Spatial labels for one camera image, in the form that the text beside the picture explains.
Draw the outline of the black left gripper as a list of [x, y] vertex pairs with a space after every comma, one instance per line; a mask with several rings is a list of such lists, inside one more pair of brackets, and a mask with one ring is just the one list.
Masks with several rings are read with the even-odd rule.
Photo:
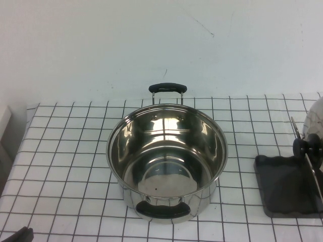
[[2, 240], [2, 242], [17, 242], [25, 237], [26, 233], [26, 242], [32, 242], [34, 239], [33, 229], [28, 227], [22, 227], [15, 234], [10, 235], [9, 237]]

